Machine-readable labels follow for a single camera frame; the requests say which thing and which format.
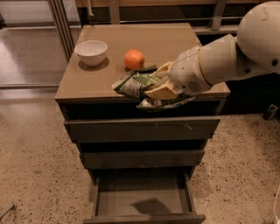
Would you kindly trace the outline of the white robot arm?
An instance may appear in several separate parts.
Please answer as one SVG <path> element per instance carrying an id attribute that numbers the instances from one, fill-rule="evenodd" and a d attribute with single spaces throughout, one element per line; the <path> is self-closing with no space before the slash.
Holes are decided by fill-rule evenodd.
<path id="1" fill-rule="evenodd" d="M 195 96 L 225 81 L 280 74 L 280 2 L 261 3 L 230 34 L 182 52 L 163 80 L 144 92 L 151 99 Z"/>

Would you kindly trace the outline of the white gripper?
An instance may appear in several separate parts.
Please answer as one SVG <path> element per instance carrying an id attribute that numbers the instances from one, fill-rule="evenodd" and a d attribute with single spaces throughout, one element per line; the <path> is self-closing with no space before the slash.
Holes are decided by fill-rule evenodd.
<path id="1" fill-rule="evenodd" d="M 155 100 L 176 99 L 183 92 L 186 95 L 198 95 L 212 88 L 203 77 L 199 64 L 199 46 L 182 52 L 173 62 L 164 63 L 151 75 L 160 79 L 171 77 L 171 81 L 147 90 L 144 93 Z"/>

